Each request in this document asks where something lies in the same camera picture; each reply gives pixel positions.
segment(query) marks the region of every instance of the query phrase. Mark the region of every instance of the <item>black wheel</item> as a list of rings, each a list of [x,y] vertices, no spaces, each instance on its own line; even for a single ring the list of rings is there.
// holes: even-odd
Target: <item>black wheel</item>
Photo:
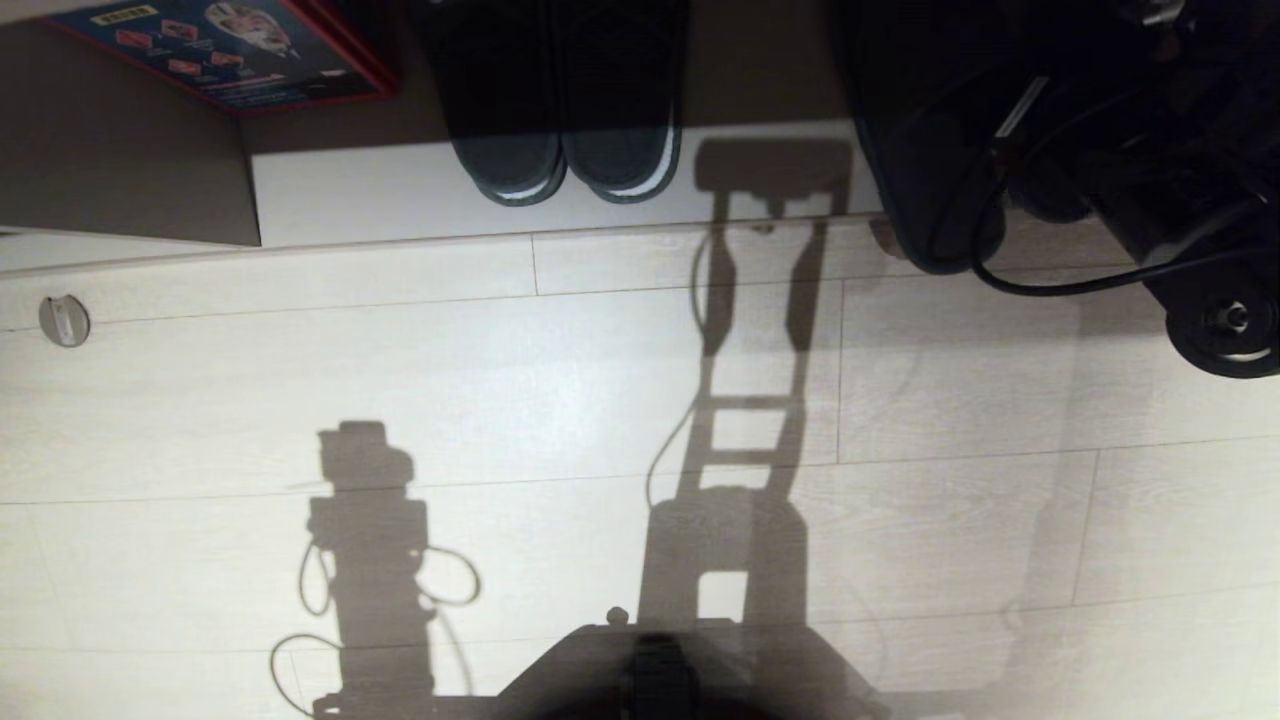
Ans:
[[[1178,352],[1206,373],[1252,379],[1280,375],[1276,304],[1211,299],[1199,316],[1165,316]]]

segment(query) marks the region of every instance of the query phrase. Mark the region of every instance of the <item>floor plank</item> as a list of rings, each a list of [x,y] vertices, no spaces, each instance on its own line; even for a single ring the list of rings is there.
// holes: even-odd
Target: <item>floor plank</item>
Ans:
[[[1280,642],[1275,587],[1073,611],[1068,717],[1198,717],[1244,708],[1258,641]]]
[[[996,269],[1097,268],[1130,260],[1101,222],[1051,225],[1014,210]],[[737,264],[737,282],[790,282],[801,249],[817,228],[808,220],[731,224],[724,241]],[[882,247],[883,229],[867,218],[835,218],[826,228],[820,272],[803,279],[916,277],[920,270],[901,251]],[[707,261],[694,268],[709,236],[699,225],[613,232],[535,233],[538,288],[544,295],[689,287],[707,282]]]
[[[1076,601],[1280,582],[1280,438],[1102,452]]]
[[[297,697],[285,664],[282,683]],[[22,720],[172,717],[293,720],[265,652],[128,653],[0,651],[0,711]]]
[[[399,692],[417,702],[428,692],[434,692],[436,697],[495,697],[504,691],[521,673],[531,667],[543,655],[556,644],[559,638],[531,638],[500,642],[466,642],[454,644],[440,629],[439,623],[433,623],[430,648],[370,648],[352,653],[348,662],[357,667],[357,673],[369,667],[392,667],[389,680],[398,685]],[[329,693],[340,692],[343,684],[343,671],[339,665],[338,651],[324,647],[301,646],[301,650],[291,651],[293,664],[298,671],[302,697],[307,702]],[[407,675],[394,671],[403,666],[398,657],[404,652],[426,651],[430,655],[431,674],[429,678],[421,675]],[[424,688],[429,683],[431,691]],[[401,701],[393,701],[393,707]]]
[[[27,509],[0,505],[0,648],[69,646],[70,634]]]
[[[716,392],[790,391],[787,300],[741,288]],[[814,313],[808,424],[786,441],[806,464],[836,459],[838,282]],[[108,324],[74,351],[5,333],[0,364],[0,502],[205,497],[321,487],[315,433],[348,419],[385,421],[422,482],[643,474],[701,341],[667,290]]]
[[[842,342],[845,462],[1280,434],[1280,384],[1189,365],[1140,287],[1019,299],[970,277],[847,281]]]
[[[1280,587],[1275,588],[1276,632],[1258,638],[1257,660],[1244,694],[1248,707],[1280,707]]]
[[[236,252],[234,245],[92,234],[0,233],[0,273],[143,258]]]
[[[1066,610],[818,625],[901,717],[1062,712]]]
[[[95,324],[534,293],[529,236],[374,243],[88,266],[0,282],[0,329],[74,295]]]
[[[293,633],[338,639],[339,629],[357,647],[421,644],[428,616],[398,623],[417,616],[419,587],[443,598],[429,606],[476,588],[474,603],[444,606],[448,642],[485,643],[564,637],[603,624],[612,607],[682,626],[663,598],[696,593],[710,570],[749,573],[753,594],[700,602],[689,621],[704,607],[717,612],[703,618],[787,625],[1065,606],[1093,464],[1071,454],[803,468],[795,510],[753,505],[758,474],[740,470],[708,474],[704,492],[676,500],[663,488],[677,478],[658,477],[652,512],[644,477],[417,483],[406,495],[390,475],[379,486],[367,474],[379,487],[29,511],[52,605],[82,650],[259,651]],[[438,550],[399,568],[424,536]],[[326,555],[303,565],[312,539]],[[716,560],[727,557],[740,560]],[[325,605],[320,562],[337,573],[338,614],[316,619],[298,587],[311,607]],[[353,568],[358,585],[344,579]],[[643,589],[660,610],[646,610]],[[408,596],[397,605],[397,593]]]
[[[1280,717],[1280,706],[1242,710],[1226,715],[1206,715],[1203,720],[1275,720],[1275,717]]]

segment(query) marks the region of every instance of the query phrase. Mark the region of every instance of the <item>shoe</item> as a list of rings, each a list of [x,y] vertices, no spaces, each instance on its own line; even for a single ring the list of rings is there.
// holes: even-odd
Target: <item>shoe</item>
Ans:
[[[545,0],[415,0],[458,161],[485,197],[527,206],[559,190]]]
[[[689,0],[550,0],[561,146],[609,202],[666,190],[680,160]]]

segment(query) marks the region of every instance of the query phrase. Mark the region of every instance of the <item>laminate floor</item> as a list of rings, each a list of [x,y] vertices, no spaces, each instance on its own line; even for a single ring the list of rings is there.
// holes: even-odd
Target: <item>laminate floor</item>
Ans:
[[[859,219],[3,278],[0,716],[556,716],[646,628],[782,716],[1275,719],[1280,383],[1162,327]]]

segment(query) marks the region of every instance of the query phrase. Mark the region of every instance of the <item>black shoe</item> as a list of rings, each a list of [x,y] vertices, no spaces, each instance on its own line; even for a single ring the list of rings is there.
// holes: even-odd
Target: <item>black shoe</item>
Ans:
[[[462,167],[494,202],[534,205],[564,179],[544,0],[415,0]]]
[[[609,202],[643,202],[676,174],[689,0],[550,0],[561,143]]]

